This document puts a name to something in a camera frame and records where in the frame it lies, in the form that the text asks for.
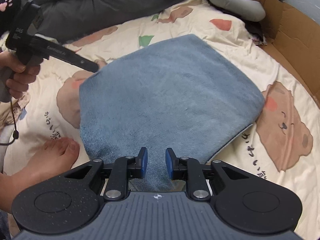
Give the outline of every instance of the mattress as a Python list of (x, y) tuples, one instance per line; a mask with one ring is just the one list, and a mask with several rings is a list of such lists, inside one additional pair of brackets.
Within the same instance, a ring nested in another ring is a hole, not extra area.
[[(190, 33), (245, 73), (266, 99), (257, 122), (216, 159), (294, 191), (303, 203), (295, 232), (303, 239), (318, 239), (320, 110), (288, 71), (254, 45), (241, 20), (221, 13), (206, 0), (186, 0), (160, 14), (101, 30), (66, 47), (92, 61), (110, 63), (149, 44)], [(36, 82), (30, 85), (26, 113), (17, 123), (20, 138), (6, 151), (4, 171), (8, 175), (22, 169), (48, 139), (73, 138), (81, 145), (74, 166), (89, 160), (79, 130), (63, 119), (56, 103), (64, 81), (79, 70), (54, 58), (42, 64)]]

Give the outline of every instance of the handheld black device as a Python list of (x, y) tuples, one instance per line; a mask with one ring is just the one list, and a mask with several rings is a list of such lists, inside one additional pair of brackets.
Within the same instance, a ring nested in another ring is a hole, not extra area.
[(167, 148), (168, 176), (185, 180), (186, 192), (129, 191), (146, 174), (147, 154), (93, 160), (24, 190), (12, 204), (15, 240), (301, 239), (295, 193), (222, 161), (202, 165)]
[[(6, 40), (6, 46), (16, 52), (20, 62), (26, 66), (34, 66), (51, 56), (87, 71), (98, 71), (99, 67), (96, 63), (59, 44), (35, 36), (42, 21), (41, 8), (32, 0), (29, 0), (15, 17)], [(8, 103), (11, 101), (11, 95), (5, 82), (9, 78), (13, 78), (13, 75), (14, 72), (8, 67), (0, 69), (0, 102)]]

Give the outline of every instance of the dark blue fabric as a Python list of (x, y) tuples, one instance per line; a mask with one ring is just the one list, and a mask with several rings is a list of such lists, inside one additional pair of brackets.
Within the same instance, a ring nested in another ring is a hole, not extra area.
[(256, 120), (264, 98), (252, 81), (195, 35), (121, 57), (80, 86), (80, 134), (92, 159), (112, 163), (148, 148), (135, 190), (167, 191), (165, 149), (207, 162)]

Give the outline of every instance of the finger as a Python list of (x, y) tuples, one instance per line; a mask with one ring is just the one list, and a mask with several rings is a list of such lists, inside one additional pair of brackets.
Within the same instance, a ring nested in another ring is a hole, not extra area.
[(26, 69), (26, 66), (23, 65), (17, 57), (8, 51), (3, 51), (0, 53), (0, 66), (9, 67), (13, 71), (21, 73)]
[(19, 99), (20, 97), (22, 97), (22, 92), (13, 90), (13, 89), (9, 89), (9, 93), (10, 95), (12, 95), (15, 99)]
[(38, 75), (39, 72), (40, 72), (40, 65), (27, 67), (27, 69), (25, 71), (26, 74), (30, 74), (30, 75), (34, 75), (34, 76)]
[(21, 84), (13, 79), (8, 79), (6, 82), (7, 87), (16, 90), (18, 92), (25, 92), (28, 90), (29, 85), (27, 84)]
[(17, 81), (20, 84), (31, 84), (36, 81), (36, 76), (25, 73), (15, 73), (13, 76), (13, 80)]

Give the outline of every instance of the pink paw print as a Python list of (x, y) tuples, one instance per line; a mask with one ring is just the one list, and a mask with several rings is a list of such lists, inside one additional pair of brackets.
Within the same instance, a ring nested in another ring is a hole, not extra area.
[(5, 9), (7, 8), (7, 6), (12, 6), (12, 0), (5, 0), (5, 2), (4, 3), (1, 3), (0, 4), (0, 11), (2, 11), (2, 12), (4, 12), (5, 11)]

